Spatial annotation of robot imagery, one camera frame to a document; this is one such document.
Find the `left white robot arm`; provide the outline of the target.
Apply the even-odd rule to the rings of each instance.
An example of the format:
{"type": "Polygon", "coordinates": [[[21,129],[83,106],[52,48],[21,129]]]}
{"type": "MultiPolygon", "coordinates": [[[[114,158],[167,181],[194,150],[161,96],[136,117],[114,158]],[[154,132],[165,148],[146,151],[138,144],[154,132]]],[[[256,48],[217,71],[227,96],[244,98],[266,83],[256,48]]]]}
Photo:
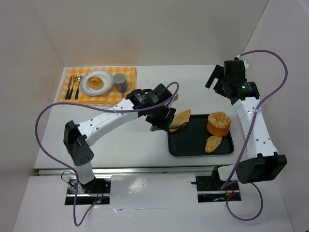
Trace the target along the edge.
{"type": "Polygon", "coordinates": [[[98,187],[92,171],[94,153],[91,146],[101,137],[123,124],[145,117],[152,129],[169,131],[176,110],[172,103],[178,93],[159,84],[155,89],[135,89],[107,112],[79,124],[69,121],[64,128],[64,145],[71,156],[79,183],[85,192],[98,187]]]}

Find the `donut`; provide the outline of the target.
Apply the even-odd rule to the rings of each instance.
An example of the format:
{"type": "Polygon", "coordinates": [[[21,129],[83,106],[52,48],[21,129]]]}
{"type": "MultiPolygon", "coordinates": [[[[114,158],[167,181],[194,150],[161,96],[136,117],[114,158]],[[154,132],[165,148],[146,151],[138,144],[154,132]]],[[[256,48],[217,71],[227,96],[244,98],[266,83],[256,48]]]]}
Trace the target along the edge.
{"type": "Polygon", "coordinates": [[[104,82],[100,77],[91,76],[87,79],[87,85],[92,90],[99,90],[104,86],[104,82]]]}

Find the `metal tongs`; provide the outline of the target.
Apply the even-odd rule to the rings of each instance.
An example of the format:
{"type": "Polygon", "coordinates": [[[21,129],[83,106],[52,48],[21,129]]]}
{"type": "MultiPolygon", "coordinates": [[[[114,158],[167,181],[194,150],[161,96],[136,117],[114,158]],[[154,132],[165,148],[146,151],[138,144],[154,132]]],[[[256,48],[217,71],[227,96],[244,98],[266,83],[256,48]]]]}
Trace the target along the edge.
{"type": "Polygon", "coordinates": [[[187,125],[188,125],[188,122],[184,122],[184,123],[182,123],[182,124],[180,124],[180,125],[170,125],[170,126],[169,126],[169,131],[170,131],[170,130],[182,129],[182,128],[186,127],[187,125]]]}

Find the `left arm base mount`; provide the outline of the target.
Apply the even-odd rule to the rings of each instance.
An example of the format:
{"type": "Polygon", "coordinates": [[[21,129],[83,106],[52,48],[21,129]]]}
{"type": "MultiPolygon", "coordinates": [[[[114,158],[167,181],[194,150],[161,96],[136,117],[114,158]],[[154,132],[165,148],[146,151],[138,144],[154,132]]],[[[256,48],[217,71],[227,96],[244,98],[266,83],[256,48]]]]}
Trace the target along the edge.
{"type": "MultiPolygon", "coordinates": [[[[96,185],[90,190],[83,189],[81,184],[79,184],[76,200],[77,205],[91,205],[92,203],[96,203],[97,205],[110,204],[112,178],[110,176],[97,176],[96,181],[96,185]]],[[[76,178],[71,176],[67,183],[68,187],[66,192],[65,205],[73,205],[77,187],[76,178]]]]}

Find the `croissant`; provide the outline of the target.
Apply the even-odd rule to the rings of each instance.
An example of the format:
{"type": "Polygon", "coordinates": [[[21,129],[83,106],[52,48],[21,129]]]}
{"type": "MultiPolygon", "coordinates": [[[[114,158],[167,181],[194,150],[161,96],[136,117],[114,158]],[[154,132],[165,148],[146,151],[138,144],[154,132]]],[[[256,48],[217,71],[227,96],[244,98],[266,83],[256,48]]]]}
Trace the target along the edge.
{"type": "Polygon", "coordinates": [[[184,122],[189,122],[190,119],[190,115],[191,115],[191,110],[185,110],[182,111],[178,114],[175,115],[173,122],[171,123],[171,125],[180,125],[184,122]]]}

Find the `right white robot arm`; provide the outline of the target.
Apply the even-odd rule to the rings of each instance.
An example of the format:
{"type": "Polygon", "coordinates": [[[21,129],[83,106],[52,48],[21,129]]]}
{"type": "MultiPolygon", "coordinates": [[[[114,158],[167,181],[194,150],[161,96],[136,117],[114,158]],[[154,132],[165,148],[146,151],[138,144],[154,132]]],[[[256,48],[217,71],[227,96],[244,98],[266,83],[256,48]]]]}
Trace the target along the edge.
{"type": "Polygon", "coordinates": [[[216,81],[214,91],[231,101],[241,125],[245,142],[234,165],[218,167],[214,173],[223,181],[222,188],[234,182],[242,184],[271,181],[287,164],[267,130],[255,82],[246,79],[247,62],[238,58],[216,65],[205,87],[216,81]]]}

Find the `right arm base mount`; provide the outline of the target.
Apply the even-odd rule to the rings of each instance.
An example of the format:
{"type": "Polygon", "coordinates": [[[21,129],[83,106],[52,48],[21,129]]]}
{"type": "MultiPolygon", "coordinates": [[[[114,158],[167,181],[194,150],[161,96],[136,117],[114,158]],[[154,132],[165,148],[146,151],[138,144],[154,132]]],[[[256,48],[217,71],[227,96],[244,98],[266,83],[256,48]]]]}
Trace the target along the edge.
{"type": "Polygon", "coordinates": [[[201,172],[196,174],[195,180],[191,184],[196,187],[198,203],[218,203],[230,201],[242,201],[239,185],[232,184],[225,187],[221,186],[224,181],[219,180],[219,177],[213,171],[201,172]]]}

